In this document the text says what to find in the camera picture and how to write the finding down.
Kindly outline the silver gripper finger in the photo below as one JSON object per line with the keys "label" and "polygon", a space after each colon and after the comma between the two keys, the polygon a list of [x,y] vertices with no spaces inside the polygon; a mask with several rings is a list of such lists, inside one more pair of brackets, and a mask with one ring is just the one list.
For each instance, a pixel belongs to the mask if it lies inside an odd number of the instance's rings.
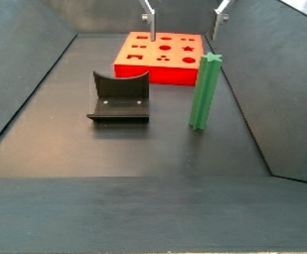
{"label": "silver gripper finger", "polygon": [[216,20],[214,20],[214,26],[213,26],[212,39],[216,38],[217,33],[218,33],[220,25],[221,25],[224,19],[228,16],[226,9],[229,8],[230,3],[232,3],[232,0],[222,0],[220,6],[214,9]]}
{"label": "silver gripper finger", "polygon": [[155,11],[149,3],[149,0],[138,0],[143,13],[141,19],[149,24],[150,27],[150,41],[155,41]]}

